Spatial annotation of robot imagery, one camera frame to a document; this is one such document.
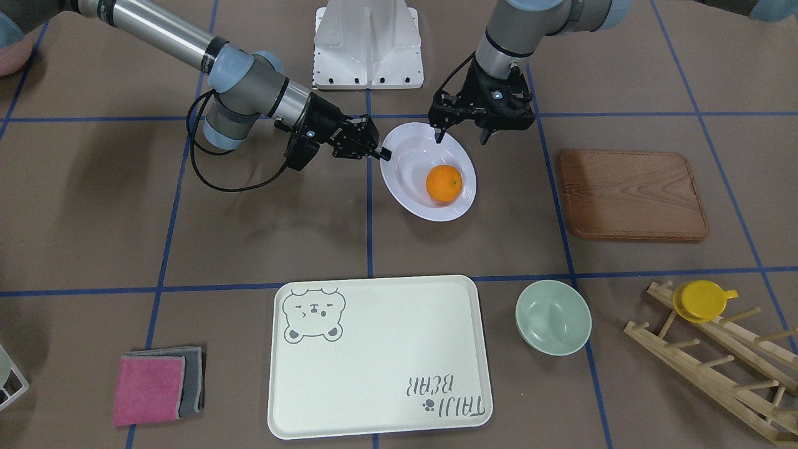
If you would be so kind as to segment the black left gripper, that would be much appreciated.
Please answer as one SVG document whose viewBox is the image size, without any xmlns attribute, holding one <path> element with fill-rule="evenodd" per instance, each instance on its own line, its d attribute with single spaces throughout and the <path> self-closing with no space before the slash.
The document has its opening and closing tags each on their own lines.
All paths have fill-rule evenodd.
<svg viewBox="0 0 798 449">
<path fill-rule="evenodd" d="M 517 63 L 511 63 L 507 79 L 496 79 L 476 62 L 474 56 L 469 56 L 447 76 L 436 91 L 445 90 L 448 82 L 464 67 L 468 68 L 464 83 L 461 90 L 454 95 L 459 97 L 457 105 L 468 111 L 466 120 L 471 120 L 481 128 L 479 142 L 482 146 L 487 144 L 491 133 L 527 130 L 535 122 L 536 116 L 531 108 L 533 95 Z M 445 125 L 436 124 L 436 144 L 441 144 L 445 135 Z"/>
</svg>

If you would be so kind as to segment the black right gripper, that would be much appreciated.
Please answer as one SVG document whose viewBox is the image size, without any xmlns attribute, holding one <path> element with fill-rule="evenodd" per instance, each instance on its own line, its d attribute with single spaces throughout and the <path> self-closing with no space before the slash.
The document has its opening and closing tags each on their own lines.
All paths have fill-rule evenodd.
<svg viewBox="0 0 798 449">
<path fill-rule="evenodd" d="M 317 94 L 310 94 L 303 113 L 302 136 L 330 145 L 335 157 L 371 157 L 386 162 L 392 159 L 392 151 L 380 144 L 379 131 L 370 115 L 344 114 Z"/>
</svg>

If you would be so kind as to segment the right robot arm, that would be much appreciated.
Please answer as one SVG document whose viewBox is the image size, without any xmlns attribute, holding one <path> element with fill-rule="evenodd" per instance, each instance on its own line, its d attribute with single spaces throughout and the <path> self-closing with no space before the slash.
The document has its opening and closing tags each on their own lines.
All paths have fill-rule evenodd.
<svg viewBox="0 0 798 449">
<path fill-rule="evenodd" d="M 342 113 L 286 77 L 274 55 L 249 54 L 156 2 L 63 1 L 62 10 L 97 18 L 202 71 L 212 96 L 203 135 L 216 155 L 239 148 L 265 116 L 290 134 L 287 157 L 293 170 L 302 170 L 322 144 L 330 145 L 335 157 L 391 157 L 370 116 Z"/>
</svg>

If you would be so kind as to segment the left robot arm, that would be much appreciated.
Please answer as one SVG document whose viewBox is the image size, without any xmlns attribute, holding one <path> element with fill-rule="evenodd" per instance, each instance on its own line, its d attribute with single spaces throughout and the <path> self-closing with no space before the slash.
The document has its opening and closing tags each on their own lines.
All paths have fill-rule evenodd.
<svg viewBox="0 0 798 449">
<path fill-rule="evenodd" d="M 499 131 L 528 130 L 536 115 L 525 69 L 545 37 L 610 29 L 621 23 L 630 1 L 499 1 L 481 42 L 453 71 L 465 71 L 455 94 L 441 85 L 428 110 L 436 143 L 451 127 L 470 120 L 485 145 Z"/>
</svg>

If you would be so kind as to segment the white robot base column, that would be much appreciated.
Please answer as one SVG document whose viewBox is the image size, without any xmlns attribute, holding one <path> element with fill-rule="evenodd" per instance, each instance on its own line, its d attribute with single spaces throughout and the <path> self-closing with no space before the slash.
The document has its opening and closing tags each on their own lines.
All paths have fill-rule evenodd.
<svg viewBox="0 0 798 449">
<path fill-rule="evenodd" d="M 405 1 L 330 1 L 316 9 L 314 31 L 316 89 L 424 85 L 419 15 Z"/>
</svg>

